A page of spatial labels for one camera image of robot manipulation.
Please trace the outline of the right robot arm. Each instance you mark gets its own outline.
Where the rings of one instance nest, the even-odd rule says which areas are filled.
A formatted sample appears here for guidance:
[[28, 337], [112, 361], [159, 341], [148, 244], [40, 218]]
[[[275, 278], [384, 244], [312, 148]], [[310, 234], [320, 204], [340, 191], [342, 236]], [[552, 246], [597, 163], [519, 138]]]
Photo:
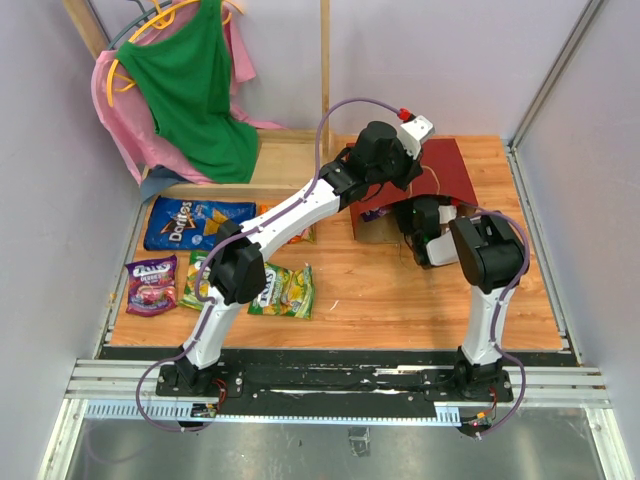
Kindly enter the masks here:
[[505, 214], [466, 202], [444, 221], [447, 205], [435, 196], [420, 196], [392, 206], [399, 232], [415, 262], [423, 267], [457, 263], [471, 287], [466, 336], [456, 351], [452, 372], [428, 382], [427, 395], [463, 400], [511, 401], [513, 390], [503, 364], [502, 336], [508, 306], [528, 271], [526, 235]]

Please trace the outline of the blue Doritos chip bag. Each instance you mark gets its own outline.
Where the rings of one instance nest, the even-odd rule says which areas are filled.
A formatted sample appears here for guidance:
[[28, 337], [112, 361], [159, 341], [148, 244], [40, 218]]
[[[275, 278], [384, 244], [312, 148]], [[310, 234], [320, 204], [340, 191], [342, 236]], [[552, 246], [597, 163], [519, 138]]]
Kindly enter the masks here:
[[149, 251], [211, 250], [227, 220], [241, 224], [256, 216], [254, 202], [182, 200], [159, 196], [152, 207], [143, 240]]

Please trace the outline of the red brown paper bag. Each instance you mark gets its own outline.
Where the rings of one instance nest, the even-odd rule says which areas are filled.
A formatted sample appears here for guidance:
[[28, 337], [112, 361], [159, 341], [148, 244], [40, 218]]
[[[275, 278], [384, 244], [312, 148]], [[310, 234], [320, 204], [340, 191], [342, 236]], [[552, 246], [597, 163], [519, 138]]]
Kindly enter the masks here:
[[477, 197], [458, 144], [453, 138], [435, 138], [423, 145], [420, 160], [423, 173], [406, 190], [392, 183], [372, 186], [365, 200], [349, 207], [354, 239], [365, 244], [398, 243], [402, 235], [391, 213], [373, 220], [363, 214], [419, 197], [434, 197], [447, 203], [450, 199], [476, 205]]

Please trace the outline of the purple Tops candy bag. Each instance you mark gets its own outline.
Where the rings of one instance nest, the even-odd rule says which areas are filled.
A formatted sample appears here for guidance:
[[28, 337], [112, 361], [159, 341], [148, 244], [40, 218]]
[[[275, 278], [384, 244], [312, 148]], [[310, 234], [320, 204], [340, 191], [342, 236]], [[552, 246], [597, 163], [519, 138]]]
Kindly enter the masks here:
[[152, 317], [177, 307], [175, 255], [131, 262], [125, 268], [127, 313]]

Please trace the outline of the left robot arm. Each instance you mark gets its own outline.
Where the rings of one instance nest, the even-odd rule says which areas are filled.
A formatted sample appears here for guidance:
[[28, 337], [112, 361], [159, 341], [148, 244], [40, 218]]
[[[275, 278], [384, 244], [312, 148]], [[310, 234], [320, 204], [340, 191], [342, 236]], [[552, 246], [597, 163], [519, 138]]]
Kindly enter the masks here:
[[266, 213], [237, 224], [225, 222], [196, 278], [208, 287], [196, 293], [203, 309], [180, 353], [171, 358], [164, 378], [174, 374], [176, 392], [200, 396], [213, 386], [222, 345], [244, 305], [267, 283], [265, 262], [292, 237], [318, 221], [363, 200], [372, 186], [392, 184], [405, 190], [421, 175], [424, 143], [433, 124], [423, 116], [399, 127], [372, 121], [352, 146], [323, 165], [301, 190]]

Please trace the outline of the yellow green candy bag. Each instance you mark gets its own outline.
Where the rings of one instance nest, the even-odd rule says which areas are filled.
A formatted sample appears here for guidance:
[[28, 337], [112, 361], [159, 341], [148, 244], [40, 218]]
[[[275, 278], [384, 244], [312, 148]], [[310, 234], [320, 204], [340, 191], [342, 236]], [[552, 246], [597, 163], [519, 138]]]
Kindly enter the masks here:
[[186, 283], [182, 297], [179, 300], [179, 304], [184, 307], [201, 311], [204, 303], [201, 302], [195, 289], [196, 277], [202, 266], [203, 261], [206, 259], [208, 253], [205, 251], [192, 251], [189, 258], [189, 264], [187, 269]]
[[291, 270], [268, 262], [264, 267], [266, 284], [249, 304], [248, 314], [310, 319], [315, 300], [312, 267]]

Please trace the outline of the orange Tops candy bag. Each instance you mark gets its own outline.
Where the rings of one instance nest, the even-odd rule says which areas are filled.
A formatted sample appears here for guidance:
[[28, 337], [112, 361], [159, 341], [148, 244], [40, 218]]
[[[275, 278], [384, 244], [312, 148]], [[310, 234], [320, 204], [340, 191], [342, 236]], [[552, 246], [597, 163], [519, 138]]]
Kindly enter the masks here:
[[[269, 205], [258, 204], [257, 205], [257, 215], [263, 215], [270, 209]], [[297, 243], [310, 243], [315, 244], [316, 239], [316, 228], [314, 225], [305, 228], [301, 233], [293, 236], [288, 240], [288, 244], [297, 244]]]

